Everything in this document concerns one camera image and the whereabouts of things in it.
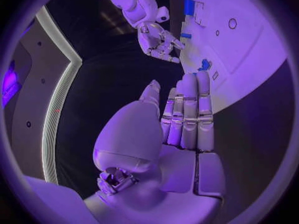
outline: robotic forearm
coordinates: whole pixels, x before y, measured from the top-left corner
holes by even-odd
[[[184,49],[184,44],[156,23],[169,20],[169,11],[165,6],[158,8],[155,0],[111,0],[111,2],[123,11],[128,23],[138,30],[138,41],[145,54],[179,63],[179,59],[171,57],[169,53],[174,47]]]

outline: white robot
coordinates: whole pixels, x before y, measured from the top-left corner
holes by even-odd
[[[169,53],[184,45],[155,23],[169,19],[167,8],[158,9],[155,0],[111,1],[138,29],[145,54],[179,63]],[[101,223],[210,223],[219,212],[225,178],[213,152],[209,75],[185,74],[161,120],[159,91],[153,80],[98,136],[93,160],[100,190],[85,203]]]

